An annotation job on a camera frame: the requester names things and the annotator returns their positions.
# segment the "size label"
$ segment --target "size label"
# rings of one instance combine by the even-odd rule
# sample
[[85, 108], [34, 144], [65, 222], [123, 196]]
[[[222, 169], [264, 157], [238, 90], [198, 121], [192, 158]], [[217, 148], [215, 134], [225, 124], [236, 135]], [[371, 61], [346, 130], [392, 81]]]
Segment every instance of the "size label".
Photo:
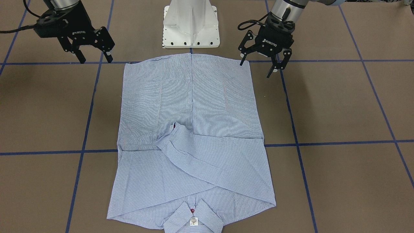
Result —
[[198, 226], [198, 218], [191, 218], [190, 226]]

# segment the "fabric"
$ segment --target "fabric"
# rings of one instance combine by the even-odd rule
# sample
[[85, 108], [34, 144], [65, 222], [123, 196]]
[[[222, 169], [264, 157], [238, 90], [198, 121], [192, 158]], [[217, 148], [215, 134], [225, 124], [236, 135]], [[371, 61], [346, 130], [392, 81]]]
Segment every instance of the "fabric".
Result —
[[108, 219], [220, 233], [276, 206], [250, 67], [238, 63], [188, 53], [125, 65]]

